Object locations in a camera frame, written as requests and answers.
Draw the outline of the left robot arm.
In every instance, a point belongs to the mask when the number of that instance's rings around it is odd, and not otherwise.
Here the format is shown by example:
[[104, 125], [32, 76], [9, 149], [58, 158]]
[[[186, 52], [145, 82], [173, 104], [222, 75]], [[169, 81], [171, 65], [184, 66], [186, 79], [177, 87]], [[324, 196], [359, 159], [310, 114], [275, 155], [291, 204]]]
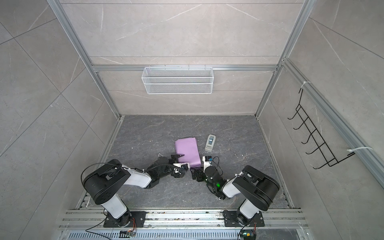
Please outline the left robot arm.
[[179, 162], [183, 155], [172, 155], [170, 158], [160, 156], [147, 169], [129, 168], [117, 159], [106, 163], [98, 163], [98, 169], [83, 177], [83, 188], [90, 194], [97, 205], [103, 206], [114, 219], [118, 220], [128, 214], [129, 209], [118, 196], [124, 185], [151, 189], [166, 176], [183, 178], [190, 169], [189, 163]]

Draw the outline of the pink wrapping paper sheet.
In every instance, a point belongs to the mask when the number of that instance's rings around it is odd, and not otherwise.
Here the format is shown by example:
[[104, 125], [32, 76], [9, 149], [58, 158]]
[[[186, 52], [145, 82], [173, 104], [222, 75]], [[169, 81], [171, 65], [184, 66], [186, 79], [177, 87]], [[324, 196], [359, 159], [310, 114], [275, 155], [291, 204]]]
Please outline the pink wrapping paper sheet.
[[189, 163], [192, 168], [201, 166], [196, 138], [185, 138], [175, 141], [177, 155], [183, 155], [179, 158], [179, 163]]

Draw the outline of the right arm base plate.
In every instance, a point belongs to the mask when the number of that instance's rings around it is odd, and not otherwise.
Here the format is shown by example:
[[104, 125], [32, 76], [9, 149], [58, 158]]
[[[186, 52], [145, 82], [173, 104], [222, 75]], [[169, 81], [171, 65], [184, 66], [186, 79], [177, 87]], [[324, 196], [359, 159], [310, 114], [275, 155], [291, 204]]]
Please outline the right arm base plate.
[[251, 219], [248, 219], [239, 211], [228, 211], [224, 210], [222, 212], [225, 227], [264, 227], [265, 222], [261, 212], [256, 213]]

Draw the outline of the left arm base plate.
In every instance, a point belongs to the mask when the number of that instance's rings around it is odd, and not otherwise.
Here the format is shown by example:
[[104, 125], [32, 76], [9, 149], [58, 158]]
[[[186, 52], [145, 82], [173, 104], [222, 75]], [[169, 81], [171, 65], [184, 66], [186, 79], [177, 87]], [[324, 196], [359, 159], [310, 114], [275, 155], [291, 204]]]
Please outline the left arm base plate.
[[146, 212], [130, 212], [123, 214], [120, 218], [115, 219], [110, 213], [107, 213], [106, 220], [104, 221], [104, 228], [143, 228]]

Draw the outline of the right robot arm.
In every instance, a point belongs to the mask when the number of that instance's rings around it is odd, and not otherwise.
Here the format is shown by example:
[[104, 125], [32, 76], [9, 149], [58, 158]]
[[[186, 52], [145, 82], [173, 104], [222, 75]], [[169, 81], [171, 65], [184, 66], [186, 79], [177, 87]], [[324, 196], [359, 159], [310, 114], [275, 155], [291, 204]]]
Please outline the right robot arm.
[[191, 172], [194, 180], [205, 182], [209, 191], [221, 200], [239, 194], [246, 198], [235, 216], [226, 217], [242, 226], [249, 224], [256, 214], [267, 211], [280, 190], [275, 179], [249, 165], [230, 180], [223, 179], [214, 166], [191, 169]]

